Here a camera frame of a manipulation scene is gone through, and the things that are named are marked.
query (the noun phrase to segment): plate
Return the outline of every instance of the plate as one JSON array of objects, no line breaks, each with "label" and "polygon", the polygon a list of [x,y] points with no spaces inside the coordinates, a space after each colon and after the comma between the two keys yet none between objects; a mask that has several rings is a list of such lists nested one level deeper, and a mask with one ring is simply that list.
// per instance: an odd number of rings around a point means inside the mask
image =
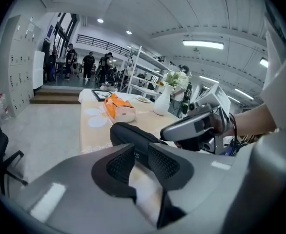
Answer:
[{"label": "plate", "polygon": [[145,102],[145,103],[150,103],[151,101],[149,99],[146,99],[144,97],[135,97],[135,99],[141,101],[141,102]]}]

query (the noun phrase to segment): peach tablecloth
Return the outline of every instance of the peach tablecloth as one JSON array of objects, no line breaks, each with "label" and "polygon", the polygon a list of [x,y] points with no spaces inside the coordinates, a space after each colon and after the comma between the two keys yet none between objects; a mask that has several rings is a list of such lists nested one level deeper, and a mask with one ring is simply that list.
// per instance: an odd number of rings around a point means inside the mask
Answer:
[{"label": "peach tablecloth", "polygon": [[[153,103],[136,100],[138,95],[116,93],[124,100],[129,100],[136,109],[136,118],[131,125],[160,137],[160,130],[178,120],[170,113],[159,116],[153,112]],[[80,142],[82,154],[100,151],[111,147],[109,130],[113,125],[105,112],[103,102],[98,102],[91,90],[83,90],[79,96],[81,103]],[[137,190],[137,206],[151,223],[156,225],[162,188],[155,175],[140,164],[131,171],[129,185]]]}]

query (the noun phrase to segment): picture frame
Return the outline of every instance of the picture frame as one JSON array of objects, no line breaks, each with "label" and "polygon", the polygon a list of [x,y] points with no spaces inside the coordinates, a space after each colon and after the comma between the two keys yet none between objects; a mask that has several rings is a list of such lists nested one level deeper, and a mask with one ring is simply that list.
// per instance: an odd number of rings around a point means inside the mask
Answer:
[{"label": "picture frame", "polygon": [[92,93],[98,101],[104,101],[106,98],[110,97],[112,93],[105,90],[92,89]]}]

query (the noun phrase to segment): chair wheel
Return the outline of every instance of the chair wheel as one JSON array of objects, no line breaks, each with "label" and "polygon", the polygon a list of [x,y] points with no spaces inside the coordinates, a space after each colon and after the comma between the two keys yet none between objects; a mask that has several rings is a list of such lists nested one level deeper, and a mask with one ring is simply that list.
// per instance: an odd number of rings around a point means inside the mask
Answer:
[{"label": "chair wheel", "polygon": [[29,183],[28,183],[26,180],[23,180],[21,183],[22,183],[22,185],[24,185],[24,186],[29,185]]}]

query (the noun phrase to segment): black case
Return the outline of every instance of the black case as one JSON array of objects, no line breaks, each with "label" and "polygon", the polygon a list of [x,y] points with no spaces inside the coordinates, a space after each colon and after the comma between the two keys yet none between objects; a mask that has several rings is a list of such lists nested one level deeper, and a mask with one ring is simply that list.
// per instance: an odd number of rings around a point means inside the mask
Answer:
[{"label": "black case", "polygon": [[154,135],[124,122],[117,122],[110,128],[110,141],[113,146],[133,143],[135,146],[135,159],[148,169],[150,169],[148,165],[148,144],[161,143],[167,145],[166,142],[157,139]]}]

